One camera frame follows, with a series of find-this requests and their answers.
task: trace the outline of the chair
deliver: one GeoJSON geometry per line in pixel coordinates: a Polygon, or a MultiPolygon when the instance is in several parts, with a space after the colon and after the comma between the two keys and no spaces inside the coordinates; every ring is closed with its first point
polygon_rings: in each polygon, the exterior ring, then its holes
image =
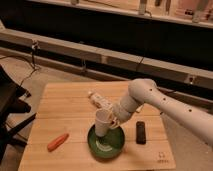
{"type": "Polygon", "coordinates": [[[26,91],[26,89],[16,84],[0,65],[0,163],[7,144],[22,147],[26,145],[26,142],[13,138],[13,136],[33,121],[35,115],[32,115],[10,130],[6,127],[6,120],[10,113],[30,112],[31,107],[19,99],[26,91]]]}

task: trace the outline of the gray floor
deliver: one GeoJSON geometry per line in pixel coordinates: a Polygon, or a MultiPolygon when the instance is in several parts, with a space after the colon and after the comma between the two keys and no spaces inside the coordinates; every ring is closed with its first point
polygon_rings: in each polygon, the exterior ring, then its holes
{"type": "MultiPolygon", "coordinates": [[[[17,82],[26,77],[31,69],[27,63],[15,59],[4,59],[0,61],[7,73],[17,82]]],[[[24,83],[24,87],[31,93],[32,97],[26,101],[32,106],[30,114],[10,115],[8,123],[15,125],[23,119],[36,112],[44,86],[49,82],[67,81],[95,81],[83,76],[58,71],[52,68],[43,67],[42,69],[24,83]]],[[[171,148],[175,157],[177,171],[210,171],[213,170],[212,148],[204,144],[197,137],[193,136],[186,129],[178,125],[165,114],[162,115],[164,125],[168,134],[171,148]]],[[[28,137],[31,125],[26,127],[20,134],[28,137]]],[[[22,148],[14,148],[8,145],[0,171],[15,171],[18,169],[19,162],[23,154],[22,148]]]]}

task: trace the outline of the carrot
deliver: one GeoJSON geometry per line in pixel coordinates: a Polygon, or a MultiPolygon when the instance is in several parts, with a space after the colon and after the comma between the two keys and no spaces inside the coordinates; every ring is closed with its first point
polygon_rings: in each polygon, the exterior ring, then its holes
{"type": "Polygon", "coordinates": [[[63,144],[67,138],[69,137],[69,134],[63,134],[59,137],[57,137],[56,139],[54,139],[53,141],[51,141],[48,145],[47,145],[47,150],[49,152],[55,150],[56,148],[58,148],[61,144],[63,144]]]}

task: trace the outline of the wooden table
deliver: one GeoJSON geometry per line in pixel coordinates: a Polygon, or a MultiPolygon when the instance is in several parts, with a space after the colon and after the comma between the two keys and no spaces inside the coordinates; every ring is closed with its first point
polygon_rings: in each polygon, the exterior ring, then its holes
{"type": "Polygon", "coordinates": [[[127,91],[128,82],[54,83],[44,90],[36,119],[25,148],[19,171],[64,170],[157,170],[173,169],[175,161],[159,111],[144,105],[140,113],[122,125],[126,141],[114,160],[100,162],[93,158],[87,133],[94,124],[96,107],[87,98],[94,90],[112,102],[127,91]],[[135,142],[136,121],[145,121],[147,143],[135,142]],[[63,133],[70,137],[53,152],[47,144],[63,133]]]}

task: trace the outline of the white mug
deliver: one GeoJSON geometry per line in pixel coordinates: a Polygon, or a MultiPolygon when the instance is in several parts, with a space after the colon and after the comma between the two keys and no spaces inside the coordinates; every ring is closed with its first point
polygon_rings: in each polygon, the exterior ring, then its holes
{"type": "Polygon", "coordinates": [[[109,129],[115,129],[118,126],[116,122],[113,122],[110,110],[102,108],[96,111],[95,134],[98,137],[105,136],[109,129]]]}

